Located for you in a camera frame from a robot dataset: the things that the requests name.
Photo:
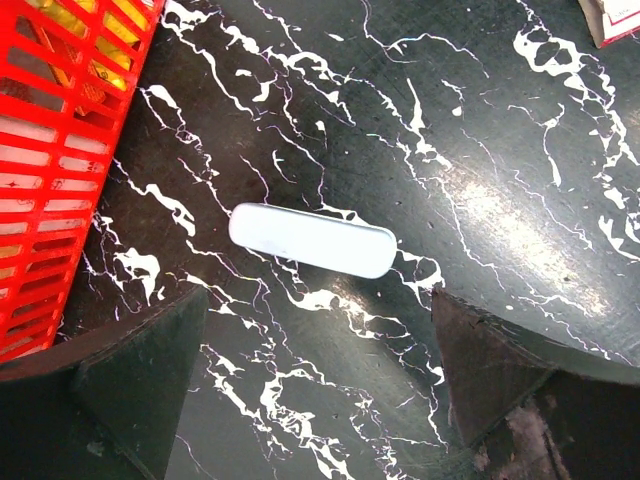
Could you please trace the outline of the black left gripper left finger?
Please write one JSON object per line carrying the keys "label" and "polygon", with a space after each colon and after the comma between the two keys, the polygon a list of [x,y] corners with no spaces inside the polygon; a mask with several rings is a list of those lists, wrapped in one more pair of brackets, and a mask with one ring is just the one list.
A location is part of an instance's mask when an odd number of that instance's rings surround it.
{"label": "black left gripper left finger", "polygon": [[196,287],[3,363],[2,478],[164,478],[208,308]]}

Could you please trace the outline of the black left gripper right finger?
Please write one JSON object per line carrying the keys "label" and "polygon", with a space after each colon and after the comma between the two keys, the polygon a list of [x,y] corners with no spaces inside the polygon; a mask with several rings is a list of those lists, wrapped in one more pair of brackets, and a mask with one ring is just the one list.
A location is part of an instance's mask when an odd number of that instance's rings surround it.
{"label": "black left gripper right finger", "polygon": [[432,292],[454,423],[483,479],[636,479],[639,370]]}

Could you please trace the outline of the staple box with tray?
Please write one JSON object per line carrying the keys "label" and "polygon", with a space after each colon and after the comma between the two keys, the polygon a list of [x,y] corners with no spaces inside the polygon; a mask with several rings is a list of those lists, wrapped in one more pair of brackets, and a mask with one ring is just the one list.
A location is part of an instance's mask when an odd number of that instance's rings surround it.
{"label": "staple box with tray", "polygon": [[639,30],[639,0],[579,0],[578,3],[598,49]]}

